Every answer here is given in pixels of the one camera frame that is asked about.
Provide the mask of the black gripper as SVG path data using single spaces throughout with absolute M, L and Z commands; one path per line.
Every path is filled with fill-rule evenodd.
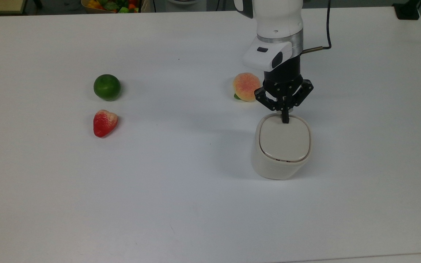
M 301 105 L 313 89 L 311 81 L 301 75 L 300 56 L 297 56 L 271 72 L 264 72 L 263 85 L 254 91 L 254 95 L 269 110 L 280 111 L 283 123 L 289 123 L 290 111 Z

